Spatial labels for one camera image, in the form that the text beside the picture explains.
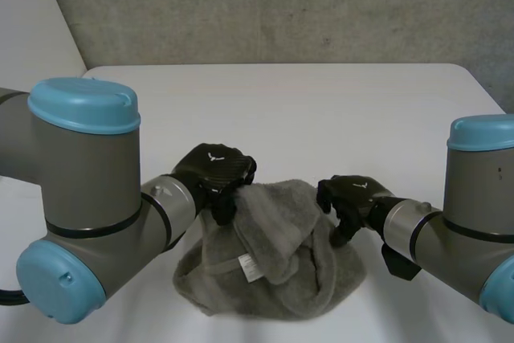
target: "gray wall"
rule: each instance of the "gray wall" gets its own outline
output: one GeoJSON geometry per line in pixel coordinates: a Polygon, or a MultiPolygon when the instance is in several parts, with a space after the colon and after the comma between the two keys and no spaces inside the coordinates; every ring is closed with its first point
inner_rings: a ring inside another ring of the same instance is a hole
{"type": "Polygon", "coordinates": [[[514,112],[514,0],[57,0],[88,67],[457,63],[514,112]]]}

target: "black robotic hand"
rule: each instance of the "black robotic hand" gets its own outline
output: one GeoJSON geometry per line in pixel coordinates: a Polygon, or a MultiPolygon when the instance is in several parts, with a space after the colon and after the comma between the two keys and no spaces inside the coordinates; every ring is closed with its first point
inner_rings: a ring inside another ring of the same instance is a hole
{"type": "Polygon", "coordinates": [[[197,213],[209,207],[216,223],[226,225],[236,211],[233,193],[250,185],[256,170],[255,160],[236,148],[201,144],[182,158],[171,176],[193,195],[197,213]]]}
{"type": "Polygon", "coordinates": [[[333,176],[318,183],[316,200],[322,211],[329,213],[332,207],[340,219],[330,235],[334,247],[345,245],[362,227],[380,197],[393,194],[370,177],[333,176]]]}

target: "white logo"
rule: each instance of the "white logo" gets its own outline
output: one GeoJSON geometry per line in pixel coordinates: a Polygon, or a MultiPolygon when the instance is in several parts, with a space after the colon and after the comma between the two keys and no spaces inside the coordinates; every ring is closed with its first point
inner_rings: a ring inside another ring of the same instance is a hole
{"type": "Polygon", "coordinates": [[[359,184],[352,184],[353,186],[356,186],[357,188],[362,188],[362,189],[366,189],[368,187],[368,183],[366,182],[365,184],[363,185],[359,185],[359,184]]]}
{"type": "Polygon", "coordinates": [[[225,159],[225,157],[215,157],[215,156],[213,156],[213,155],[212,155],[212,154],[210,154],[210,153],[208,153],[207,155],[209,156],[209,159],[210,159],[210,161],[211,161],[211,162],[212,162],[212,161],[222,161],[222,160],[224,160],[224,159],[225,159]]]}

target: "gray robot arm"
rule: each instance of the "gray robot arm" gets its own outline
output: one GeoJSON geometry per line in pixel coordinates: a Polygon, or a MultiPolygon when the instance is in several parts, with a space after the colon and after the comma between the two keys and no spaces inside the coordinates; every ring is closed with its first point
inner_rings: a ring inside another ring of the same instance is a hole
{"type": "Polygon", "coordinates": [[[233,215],[230,193],[251,183],[253,159],[202,144],[141,185],[140,120],[136,94],[120,84],[0,88],[0,175],[41,186],[47,224],[18,259],[22,292],[0,292],[3,304],[29,300],[76,323],[172,248],[205,206],[219,223],[233,215]]]}
{"type": "Polygon", "coordinates": [[[332,245],[362,227],[383,239],[390,272],[422,268],[488,312],[514,323],[514,116],[456,120],[448,141],[444,208],[396,198],[372,178],[334,176],[318,203],[341,224],[332,245]]]}

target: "black cable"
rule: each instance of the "black cable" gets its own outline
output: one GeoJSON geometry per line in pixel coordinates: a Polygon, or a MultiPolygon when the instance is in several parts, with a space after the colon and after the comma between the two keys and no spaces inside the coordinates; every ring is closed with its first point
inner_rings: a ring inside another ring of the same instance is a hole
{"type": "Polygon", "coordinates": [[[21,305],[27,303],[29,303],[29,300],[23,291],[6,291],[0,289],[0,305],[21,305]]]}

